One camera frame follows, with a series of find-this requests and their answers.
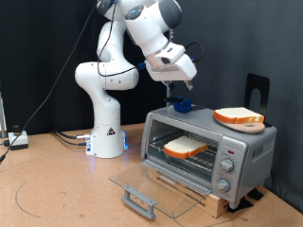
metal handle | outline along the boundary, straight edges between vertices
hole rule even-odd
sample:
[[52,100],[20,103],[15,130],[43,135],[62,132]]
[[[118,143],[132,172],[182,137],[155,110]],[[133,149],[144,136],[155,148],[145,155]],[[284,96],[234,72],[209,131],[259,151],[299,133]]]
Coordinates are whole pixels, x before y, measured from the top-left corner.
[[[149,219],[154,219],[155,218],[155,214],[153,213],[153,207],[157,204],[156,201],[148,198],[147,196],[138,192],[137,190],[130,187],[129,185],[125,185],[125,186],[123,186],[123,188],[125,189],[125,194],[124,194],[124,197],[122,197],[122,200],[125,201],[125,203],[127,205],[132,207],[136,212],[140,213],[141,215],[143,215],[146,218],[149,218]],[[140,205],[138,205],[137,203],[132,201],[131,200],[131,194],[138,197],[143,202],[147,203],[148,206],[149,206],[148,210],[144,209],[143,207],[141,207]]]

wooden plate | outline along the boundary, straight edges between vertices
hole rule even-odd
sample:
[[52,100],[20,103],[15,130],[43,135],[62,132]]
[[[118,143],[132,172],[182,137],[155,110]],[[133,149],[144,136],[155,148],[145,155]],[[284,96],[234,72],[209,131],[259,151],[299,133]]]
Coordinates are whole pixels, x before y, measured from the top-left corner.
[[217,121],[230,129],[233,129],[236,131],[243,131],[246,133],[260,133],[260,132],[263,132],[265,129],[265,125],[263,123],[229,124],[229,123],[222,122],[220,120],[217,120]]

cable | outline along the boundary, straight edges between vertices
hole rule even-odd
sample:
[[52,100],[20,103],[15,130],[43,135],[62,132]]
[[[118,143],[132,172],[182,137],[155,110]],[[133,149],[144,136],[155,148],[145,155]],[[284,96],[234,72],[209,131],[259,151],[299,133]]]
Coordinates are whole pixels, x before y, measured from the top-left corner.
[[60,134],[60,135],[62,135],[64,137],[66,137],[68,139],[77,139],[77,136],[67,135],[67,134],[64,134],[63,132],[60,132],[60,131],[55,130],[55,129],[53,129],[51,132],[56,132],[56,133],[58,133],[58,134]]
[[116,75],[124,74],[124,73],[126,73],[126,72],[129,72],[129,71],[131,71],[131,70],[133,70],[133,69],[135,69],[135,68],[138,68],[138,67],[141,67],[141,66],[142,66],[142,63],[141,63],[141,64],[138,64],[137,66],[135,66],[135,67],[133,67],[133,68],[130,68],[130,69],[125,70],[125,71],[120,72],[120,73],[111,74],[111,75],[102,75],[102,74],[100,73],[100,70],[99,70],[100,57],[101,57],[102,52],[103,52],[105,46],[107,45],[107,43],[109,42],[109,40],[110,40],[110,38],[111,38],[111,35],[112,35],[112,29],[113,29],[113,23],[114,23],[114,16],[115,16],[115,11],[116,11],[116,3],[117,3],[117,1],[116,1],[116,2],[113,2],[113,1],[112,1],[112,3],[114,3],[114,11],[113,11],[113,16],[112,16],[112,23],[111,23],[111,28],[110,28],[110,34],[109,34],[109,36],[108,36],[108,38],[107,38],[107,41],[105,42],[105,45],[102,47],[102,49],[101,49],[101,51],[100,51],[100,53],[99,53],[99,55],[98,55],[98,74],[99,74],[100,76],[104,77],[104,78],[113,77],[113,76],[116,76]]
[[62,137],[60,137],[56,132],[54,132],[53,131],[53,133],[55,134],[55,135],[57,135],[61,140],[63,140],[65,143],[67,143],[67,144],[70,144],[70,145],[76,145],[76,146],[86,146],[86,143],[78,143],[78,144],[74,144],[74,143],[71,143],[71,142],[69,142],[69,141],[67,141],[67,140],[64,140]]
[[186,49],[188,49],[191,45],[194,45],[194,44],[197,44],[197,45],[199,45],[199,46],[202,48],[202,54],[201,54],[200,58],[199,58],[198,60],[193,60],[193,61],[192,61],[192,62],[198,62],[198,61],[200,61],[200,60],[202,59],[202,57],[204,56],[204,54],[205,54],[205,48],[204,48],[199,42],[193,42],[193,43],[191,43],[191,44],[188,44],[187,47],[186,47]]
[[[93,14],[93,11],[94,11],[95,7],[97,6],[97,4],[98,4],[100,1],[101,1],[101,0],[98,0],[98,1],[95,3],[95,5],[93,6],[91,12],[89,13],[89,15],[88,15],[88,17],[87,17],[87,19],[86,19],[86,22],[85,22],[85,24],[84,24],[84,26],[83,26],[83,29],[82,29],[82,31],[81,31],[81,33],[80,33],[80,35],[79,35],[79,37],[78,37],[78,39],[77,39],[77,41],[76,41],[76,44],[75,44],[75,46],[74,46],[72,52],[70,53],[69,57],[67,58],[67,60],[66,60],[66,62],[65,62],[65,64],[64,64],[64,66],[63,66],[63,68],[62,68],[60,74],[58,75],[58,77],[57,77],[57,79],[56,79],[56,81],[55,81],[55,83],[54,83],[52,89],[50,90],[48,96],[46,97],[45,101],[38,107],[38,109],[34,112],[34,114],[29,118],[29,120],[26,122],[26,124],[24,125],[24,127],[22,128],[21,131],[24,131],[24,130],[27,128],[28,123],[31,121],[31,119],[34,117],[34,115],[35,115],[38,111],[40,111],[40,109],[41,109],[41,108],[44,106],[44,104],[48,101],[50,95],[52,94],[52,92],[54,91],[54,89],[55,89],[55,87],[56,87],[56,85],[57,85],[57,82],[58,82],[59,78],[61,77],[61,74],[62,74],[63,70],[65,69],[67,63],[69,62],[69,60],[70,60],[70,58],[71,58],[71,56],[72,56],[72,55],[74,54],[74,52],[75,52],[75,49],[76,49],[76,47],[77,47],[77,45],[78,45],[78,43],[79,43],[80,37],[81,37],[83,31],[85,30],[85,28],[86,28],[86,26],[87,26],[88,20],[90,19],[91,15]],[[12,141],[12,143],[9,145],[9,148],[8,148],[7,152],[5,152],[5,153],[0,157],[0,165],[1,165],[1,163],[3,162],[3,160],[5,160],[7,154],[9,153],[9,151],[10,151],[12,145],[13,145],[13,143],[19,138],[20,135],[21,135],[21,133],[20,133],[20,134]]]

oven rack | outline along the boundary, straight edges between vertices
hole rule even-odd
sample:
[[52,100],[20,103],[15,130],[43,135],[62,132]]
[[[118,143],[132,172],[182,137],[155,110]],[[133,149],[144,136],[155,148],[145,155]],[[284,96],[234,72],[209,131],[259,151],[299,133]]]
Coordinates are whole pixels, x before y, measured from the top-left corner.
[[[195,166],[198,166],[200,168],[203,168],[209,172],[212,172],[213,168],[214,168],[215,160],[216,160],[217,149],[218,149],[219,143],[214,140],[205,138],[203,136],[200,136],[200,135],[197,135],[197,134],[194,134],[191,132],[187,133],[187,137],[208,144],[208,150],[200,152],[194,156],[188,157],[188,158],[184,159],[184,161],[191,163]],[[166,143],[161,143],[161,142],[163,142],[163,140],[162,141],[160,140],[156,143],[149,144],[149,146],[152,148],[156,148],[159,152],[164,152],[163,146]]]

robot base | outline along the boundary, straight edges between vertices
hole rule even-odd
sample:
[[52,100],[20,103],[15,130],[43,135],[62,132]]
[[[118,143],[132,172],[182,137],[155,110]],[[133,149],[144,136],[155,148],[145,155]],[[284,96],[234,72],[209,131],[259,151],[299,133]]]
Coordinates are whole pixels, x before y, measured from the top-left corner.
[[90,138],[86,141],[86,154],[98,158],[115,158],[124,150],[124,134],[120,124],[95,124]]

